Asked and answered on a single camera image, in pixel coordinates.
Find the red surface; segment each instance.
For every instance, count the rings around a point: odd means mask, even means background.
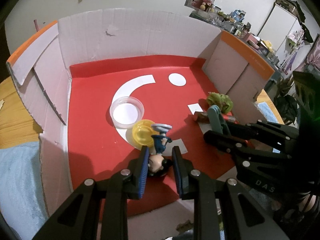
[[[73,188],[87,178],[107,179],[138,157],[139,151],[124,141],[113,127],[109,107],[122,84],[149,74],[156,83],[144,85],[131,94],[143,103],[143,118],[172,125],[167,135],[173,140],[182,139],[188,150],[183,157],[211,178],[218,178],[231,169],[234,166],[231,156],[218,154],[215,147],[204,142],[200,127],[188,108],[195,103],[206,107],[207,93],[217,91],[202,72],[203,63],[203,59],[190,57],[144,56],[71,66],[68,150]],[[115,72],[123,69],[122,65],[126,71]],[[93,76],[91,66],[99,75]],[[186,85],[171,84],[168,79],[171,73],[183,75]],[[171,169],[164,178],[148,178],[142,200],[128,201],[128,215],[151,211],[178,198]]]

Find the orange stripe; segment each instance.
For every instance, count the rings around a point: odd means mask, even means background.
[[[275,72],[275,70],[257,52],[231,33],[222,31],[221,40],[248,61],[264,80],[268,80]]]
[[[40,29],[38,32],[33,34],[27,41],[25,41],[19,48],[16,49],[14,53],[11,54],[11,56],[8,58],[7,63],[10,64],[10,66],[13,66],[13,64],[17,61],[17,59],[21,56],[21,54],[33,43],[41,34],[43,34],[46,30],[48,30],[50,27],[58,23],[58,21],[53,21],[52,23],[49,23],[42,29]]]

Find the pink plush toy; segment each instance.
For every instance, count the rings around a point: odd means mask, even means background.
[[[204,11],[212,5],[212,0],[195,0],[191,5]]]

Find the yellow bowl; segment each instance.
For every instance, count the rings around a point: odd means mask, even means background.
[[[137,144],[141,146],[146,145],[148,147],[153,147],[154,142],[151,135],[159,134],[151,128],[151,125],[154,123],[155,122],[151,120],[144,119],[134,124],[132,127],[132,137]]]

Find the pink curtain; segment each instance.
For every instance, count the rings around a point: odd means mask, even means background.
[[[320,71],[320,39],[316,40],[306,59],[295,69],[295,71],[303,71],[306,64],[313,65]]]

